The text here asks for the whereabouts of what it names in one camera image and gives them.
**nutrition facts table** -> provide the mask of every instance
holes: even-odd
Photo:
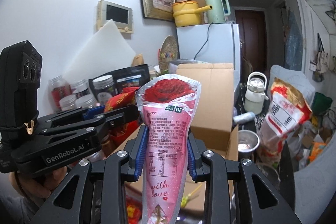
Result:
[[[149,153],[148,174],[157,177],[176,177],[176,154]]]

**thermos handle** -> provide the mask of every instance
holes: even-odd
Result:
[[[251,77],[254,76],[254,75],[259,75],[261,77],[264,77],[264,79],[265,79],[265,88],[266,88],[267,87],[267,77],[263,73],[261,73],[259,71],[255,71],[255,72],[253,72],[253,73],[251,73],[249,75],[249,77],[247,79],[247,84],[250,82]]]
[[[227,13],[225,13],[224,6],[223,6],[224,15],[229,16],[229,15],[231,15],[231,10],[230,10],[230,5],[229,5],[229,0],[224,0],[224,1],[225,1],[225,3],[226,3],[226,8],[227,8]]]

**orange pot lid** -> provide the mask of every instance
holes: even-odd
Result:
[[[194,1],[194,0],[187,0],[187,1],[182,1],[182,2],[175,2],[175,3],[173,4],[173,6],[174,6],[174,5],[177,5],[177,4],[182,4],[182,3],[197,3],[197,4],[198,4],[197,1]]]

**yellow pot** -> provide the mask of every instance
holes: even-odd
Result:
[[[173,17],[177,27],[192,26],[201,24],[200,13],[212,10],[208,5],[202,8],[198,7],[196,1],[176,2],[173,5]]]

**wooden door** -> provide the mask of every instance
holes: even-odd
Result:
[[[241,55],[251,62],[253,71],[264,72],[267,65],[265,14],[252,10],[235,10],[235,14]]]

